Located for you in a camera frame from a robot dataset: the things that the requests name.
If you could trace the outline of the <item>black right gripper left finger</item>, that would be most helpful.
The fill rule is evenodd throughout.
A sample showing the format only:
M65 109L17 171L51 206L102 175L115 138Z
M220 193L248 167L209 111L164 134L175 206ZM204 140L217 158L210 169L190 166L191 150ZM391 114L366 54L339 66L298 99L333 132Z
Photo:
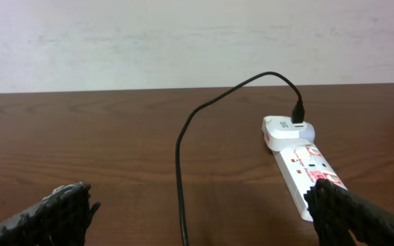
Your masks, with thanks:
M90 205L87 183L62 185L0 223L0 246L84 246L86 232L101 204Z

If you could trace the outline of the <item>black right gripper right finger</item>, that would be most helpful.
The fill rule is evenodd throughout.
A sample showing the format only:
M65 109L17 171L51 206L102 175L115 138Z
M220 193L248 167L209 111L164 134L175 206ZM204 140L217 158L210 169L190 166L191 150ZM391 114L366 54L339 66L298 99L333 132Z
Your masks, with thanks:
M319 179L305 194L320 245L394 245L394 215Z

